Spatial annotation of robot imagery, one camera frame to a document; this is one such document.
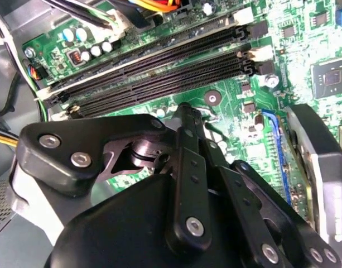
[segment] electrolytic capacitor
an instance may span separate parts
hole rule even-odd
[[[113,45],[109,42],[102,43],[102,50],[106,53],[109,53],[113,50]]]
[[[90,54],[90,52],[88,52],[88,51],[83,51],[83,52],[80,54],[80,57],[81,57],[81,59],[84,60],[84,61],[89,61],[89,60],[91,60],[91,54]]]
[[[76,29],[75,35],[80,42],[85,42],[88,39],[88,33],[83,28]]]
[[[255,116],[255,129],[257,131],[263,131],[264,130],[264,116],[262,114],[258,114]]]
[[[102,54],[102,50],[100,48],[100,46],[93,46],[90,49],[90,53],[94,56],[94,57],[99,57]]]
[[[64,29],[63,32],[63,39],[67,42],[73,42],[74,41],[74,33],[71,29],[67,28]]]

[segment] cable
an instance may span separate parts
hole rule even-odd
[[[129,1],[124,1],[124,0],[107,0],[109,3],[113,4],[121,4],[123,6],[127,6],[127,7],[139,7],[136,4],[130,3]]]
[[[4,136],[5,138],[11,138],[13,140],[19,139],[19,137],[16,134],[13,134],[12,132],[7,131],[7,130],[3,130],[1,128],[0,128],[0,135]]]
[[[18,88],[18,84],[20,83],[20,80],[21,80],[21,76],[18,72],[16,72],[12,79],[11,85],[9,86],[6,103],[4,107],[2,108],[2,110],[0,111],[0,117],[10,112],[11,108],[13,108],[13,105],[16,101],[17,88]]]
[[[60,11],[67,13],[71,17],[75,18],[76,20],[81,20],[81,22],[87,22],[92,25],[101,28],[110,29],[111,26],[108,24],[108,21],[100,19],[99,17],[94,16],[93,14],[89,13],[89,11],[82,7],[77,7],[69,2],[57,1],[57,0],[42,0],[46,4],[59,9]]]
[[[15,65],[17,71],[21,73],[21,76],[26,80],[28,86],[32,90],[33,96],[36,97],[36,92],[39,90],[38,85],[33,81],[32,78],[29,77],[28,72],[23,67],[22,61],[18,56],[17,48],[15,42],[13,41],[13,37],[10,34],[6,24],[4,23],[1,15],[0,15],[0,35],[3,37],[3,41],[5,42],[6,49],[11,57],[11,61]],[[43,103],[38,100],[38,112],[40,113],[41,121],[48,121],[47,111],[43,105]]]
[[[171,11],[174,11],[178,9],[178,6],[168,6],[165,4],[157,3],[153,0],[129,0],[131,3],[135,3],[139,5],[140,7],[143,7],[145,9],[155,11],[155,12],[162,12],[162,13],[168,13]]]
[[[3,136],[0,136],[0,143],[12,146],[12,147],[17,147],[17,141],[13,140],[11,138],[5,138]]]
[[[97,17],[99,17],[99,18],[101,18],[101,19],[104,19],[104,20],[110,22],[111,24],[117,25],[117,23],[114,22],[114,21],[109,17],[109,14],[107,14],[107,13],[106,13],[105,11],[103,11],[103,10],[100,10],[100,9],[98,9],[98,8],[95,8],[95,7],[93,7],[93,6],[89,5],[89,4],[81,3],[81,2],[79,2],[79,1],[77,1],[77,0],[65,0],[65,1],[70,2],[70,3],[72,3],[72,4],[76,5],[76,6],[83,7],[83,8],[85,8],[85,9],[87,9],[90,13],[94,14],[95,16],[97,16]]]

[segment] black wire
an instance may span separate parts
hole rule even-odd
[[[136,4],[133,4],[133,3],[130,3],[129,1],[123,1],[123,0],[107,0],[107,2],[110,2],[111,4],[112,3],[117,3],[117,4],[121,4],[123,6],[127,6],[127,7],[140,7]]]
[[[70,16],[79,18],[85,22],[91,23],[97,27],[110,29],[111,25],[106,25],[107,21],[104,21],[98,17],[93,16],[87,9],[82,9],[82,7],[77,7],[69,2],[61,2],[58,0],[43,0],[54,8],[59,9],[67,13]]]
[[[4,38],[4,34],[2,33],[1,29],[0,29],[0,37]],[[9,48],[7,43],[4,43],[4,46],[6,47],[6,50],[8,52],[8,55],[9,55],[9,58],[10,58],[10,60],[12,62],[13,67],[15,68],[16,72],[19,73],[20,76],[22,76],[21,71],[20,71],[20,69],[19,69],[19,67],[18,67],[18,65],[17,65],[17,63],[15,61],[15,58],[12,55],[11,49]],[[39,90],[38,84],[36,84],[33,79],[32,79],[32,82],[35,84],[35,87],[37,88],[37,90]],[[29,87],[29,86],[28,86],[28,88],[31,90],[33,97],[37,98],[37,95],[34,92],[34,90],[31,87]],[[43,112],[42,112],[42,107],[40,106],[40,103],[39,102],[36,102],[36,103],[37,103],[37,110],[38,110],[39,121],[40,122],[48,121],[48,118],[46,118],[45,120],[43,118]]]
[[[2,110],[0,111],[0,117],[4,116],[6,113],[10,112],[13,108],[13,105],[16,102],[16,96],[17,96],[17,88],[18,84],[21,81],[21,76],[18,72],[15,73],[11,85],[9,86],[9,91],[6,99],[6,103]]]
[[[7,130],[3,130],[0,128],[0,136],[6,137],[6,138],[12,138],[14,140],[18,140],[19,137],[16,134],[13,134],[10,131]]]

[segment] black ram slot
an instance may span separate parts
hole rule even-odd
[[[83,108],[83,111],[102,106],[104,104],[115,102],[119,99],[128,98],[132,95],[141,94],[148,90],[152,90],[158,87],[164,87],[171,83],[177,83],[192,77],[203,75],[218,69],[231,66],[233,70],[241,69],[242,59],[236,56],[236,53],[230,54],[231,57],[218,57],[211,60],[204,61],[202,64],[195,64],[187,66],[185,68],[178,68],[172,72],[160,74],[152,79],[144,79],[143,81],[136,82],[126,87],[118,89],[111,89],[107,93],[101,93],[93,96],[91,99],[86,99],[78,103]]]
[[[147,92],[113,101],[111,103],[95,107],[87,111],[84,111],[83,107],[80,107],[80,113],[84,117],[102,116],[107,113],[120,110],[121,108],[131,107],[169,94],[188,91],[198,87],[206,86],[210,83],[215,83],[220,80],[244,74],[246,73],[242,71],[242,64],[238,64],[237,67],[234,65],[228,66],[226,68],[199,75],[191,79],[186,79],[178,83],[172,83],[164,87],[160,86],[158,88],[150,89]]]
[[[112,88],[112,89],[109,89],[107,92],[98,93],[98,94],[91,96],[88,99],[81,100],[78,102],[78,105],[89,106],[89,105],[92,105],[93,103],[96,103],[98,105],[104,99],[108,99],[115,95],[120,95],[125,92],[130,92],[131,89],[132,91],[135,92],[137,91],[138,88],[140,87],[143,88],[149,84],[155,85],[156,83],[161,82],[163,85],[165,85],[168,83],[173,83],[176,81],[184,80],[187,77],[189,77],[189,75],[191,75],[194,71],[200,70],[202,68],[203,69],[204,68],[219,69],[227,65],[233,65],[241,61],[241,59],[237,57],[237,53],[238,51],[231,52],[225,55],[218,56],[216,58],[204,60],[204,61],[197,62],[197,63],[192,63],[186,66],[181,66],[172,71],[165,71],[161,74],[157,74],[156,76],[147,77],[147,78],[144,78],[137,82],[133,82],[128,85],[123,85],[118,88]]]
[[[117,80],[123,80],[135,74],[140,74],[146,70],[151,70],[155,67],[159,67],[173,61],[186,59],[195,54],[200,54],[210,49],[232,42],[243,41],[245,39],[246,31],[244,31],[243,26],[226,29],[183,46],[176,47],[172,50],[165,51],[155,57],[131,64],[109,74],[103,75],[102,77],[92,79],[82,85],[77,85],[68,89],[67,93],[69,93],[71,97],[75,97],[95,88],[117,83]]]
[[[168,35],[168,36],[162,37],[159,40],[153,41],[153,42],[151,42],[151,43],[149,43],[149,44],[147,44],[145,46],[142,46],[142,47],[139,47],[139,48],[134,49],[132,51],[123,53],[121,55],[117,55],[116,57],[111,58],[111,59],[107,60],[106,62],[101,63],[101,64],[99,64],[97,66],[91,66],[91,67],[83,70],[83,73],[84,74],[85,73],[92,73],[92,72],[95,72],[97,70],[101,70],[101,69],[107,67],[108,65],[112,66],[114,63],[117,63],[117,62],[119,62],[121,60],[125,60],[125,59],[127,59],[127,58],[129,58],[129,57],[131,57],[133,55],[139,55],[139,54],[141,54],[141,53],[143,53],[143,52],[145,52],[145,51],[147,51],[147,50],[149,50],[149,49],[151,49],[153,47],[160,47],[160,49],[162,49],[163,46],[165,46],[172,39],[177,39],[180,36],[189,34],[192,31],[194,31],[196,29],[199,29],[201,27],[206,27],[208,25],[216,24],[217,22],[219,23],[220,21],[226,19],[227,17],[229,17],[229,15],[223,15],[223,16],[218,17],[218,18],[213,18],[212,20],[206,21],[206,22],[204,22],[204,23],[202,23],[200,25],[195,25],[195,26],[190,27],[188,29],[185,29],[183,31],[180,31],[180,32],[174,33],[172,35]],[[55,88],[55,89],[61,88],[62,86],[65,85],[65,83],[73,81],[74,79],[79,78],[81,75],[82,75],[81,73],[77,73],[77,74],[71,75],[71,76],[69,76],[69,77],[67,77],[65,79],[62,79],[62,80],[56,82],[55,84],[51,85],[51,88]]]

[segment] yellow wire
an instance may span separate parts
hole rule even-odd
[[[146,3],[146,4],[150,4],[154,7],[160,8],[160,9],[164,10],[164,12],[170,12],[170,11],[176,10],[178,8],[176,6],[169,7],[165,4],[160,4],[160,3],[153,1],[153,0],[141,0],[141,1]]]
[[[168,13],[173,10],[176,10],[178,7],[176,6],[166,6],[165,4],[160,4],[152,0],[130,0],[129,2],[139,5],[145,9],[155,11],[155,12],[162,12]]]
[[[136,4],[136,5],[140,6],[140,7],[143,7],[145,9],[148,9],[148,10],[151,10],[151,11],[164,13],[163,10],[160,10],[159,8],[154,7],[154,6],[150,5],[150,4],[146,4],[145,2],[142,2],[141,0],[130,0],[129,2],[134,3],[134,4]]]
[[[0,136],[0,143],[6,144],[12,147],[17,147],[17,141],[11,138],[5,138],[5,137]]]

